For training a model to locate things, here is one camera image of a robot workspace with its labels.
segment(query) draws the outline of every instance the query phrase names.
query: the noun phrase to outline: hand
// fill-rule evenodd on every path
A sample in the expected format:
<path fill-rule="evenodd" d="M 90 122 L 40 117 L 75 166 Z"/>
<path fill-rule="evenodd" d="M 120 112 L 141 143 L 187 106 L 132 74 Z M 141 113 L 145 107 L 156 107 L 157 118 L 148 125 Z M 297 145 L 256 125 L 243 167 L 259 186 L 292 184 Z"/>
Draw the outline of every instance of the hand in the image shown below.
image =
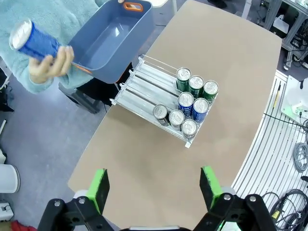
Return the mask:
<path fill-rule="evenodd" d="M 72 47 L 60 47 L 54 61 L 51 55 L 47 55 L 42 62 L 30 57 L 30 78 L 35 83 L 45 83 L 49 78 L 63 76 L 71 67 L 73 59 L 74 51 Z"/>

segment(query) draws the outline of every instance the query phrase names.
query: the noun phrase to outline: green can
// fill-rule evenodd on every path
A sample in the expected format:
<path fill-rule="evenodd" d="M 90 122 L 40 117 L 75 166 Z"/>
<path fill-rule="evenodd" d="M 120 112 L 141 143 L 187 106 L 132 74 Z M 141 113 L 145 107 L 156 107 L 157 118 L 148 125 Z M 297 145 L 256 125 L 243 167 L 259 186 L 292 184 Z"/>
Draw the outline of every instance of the green can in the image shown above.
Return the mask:
<path fill-rule="evenodd" d="M 188 92 L 198 99 L 203 94 L 204 80 L 200 76 L 192 76 L 188 80 Z"/>
<path fill-rule="evenodd" d="M 218 91 L 219 91 L 218 83 L 213 80 L 209 80 L 204 84 L 203 97 L 208 101 L 208 103 L 212 103 L 215 100 Z"/>
<path fill-rule="evenodd" d="M 188 80 L 192 76 L 190 69 L 186 67 L 181 67 L 177 70 L 177 88 L 180 91 L 188 90 Z"/>

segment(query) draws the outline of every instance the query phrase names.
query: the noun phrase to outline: light blue fuzzy sweater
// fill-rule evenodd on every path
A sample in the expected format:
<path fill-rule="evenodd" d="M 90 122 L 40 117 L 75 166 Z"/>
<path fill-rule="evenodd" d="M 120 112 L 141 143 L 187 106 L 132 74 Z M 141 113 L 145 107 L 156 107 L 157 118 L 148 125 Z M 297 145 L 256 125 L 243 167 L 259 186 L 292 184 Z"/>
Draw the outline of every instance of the light blue fuzzy sweater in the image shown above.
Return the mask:
<path fill-rule="evenodd" d="M 14 25 L 30 18 L 61 44 L 71 38 L 90 19 L 106 0 L 0 0 L 0 56 L 18 81 L 30 92 L 47 89 L 52 80 L 43 84 L 33 83 L 29 78 L 28 57 L 9 46 L 9 35 Z M 71 67 L 59 81 L 68 89 L 79 87 L 92 79 L 81 70 Z"/>

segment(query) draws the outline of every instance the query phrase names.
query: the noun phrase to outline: red object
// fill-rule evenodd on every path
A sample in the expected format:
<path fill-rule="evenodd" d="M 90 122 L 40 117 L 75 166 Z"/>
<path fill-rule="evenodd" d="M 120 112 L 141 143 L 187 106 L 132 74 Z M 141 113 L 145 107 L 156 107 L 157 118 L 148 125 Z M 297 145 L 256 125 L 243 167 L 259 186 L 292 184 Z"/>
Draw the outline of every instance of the red object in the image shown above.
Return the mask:
<path fill-rule="evenodd" d="M 11 223 L 12 231 L 37 231 L 37 229 L 33 228 L 32 226 L 24 226 L 20 224 L 17 220 Z"/>

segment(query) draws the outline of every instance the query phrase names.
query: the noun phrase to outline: gray bin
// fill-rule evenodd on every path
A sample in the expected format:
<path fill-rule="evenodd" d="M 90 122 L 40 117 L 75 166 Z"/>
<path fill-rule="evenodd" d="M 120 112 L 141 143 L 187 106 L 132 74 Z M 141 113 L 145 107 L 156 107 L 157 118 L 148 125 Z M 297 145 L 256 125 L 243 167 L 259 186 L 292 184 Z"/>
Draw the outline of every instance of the gray bin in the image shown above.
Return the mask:
<path fill-rule="evenodd" d="M 73 64 L 105 83 L 115 83 L 153 30 L 150 2 L 110 0 L 69 42 L 75 53 Z"/>

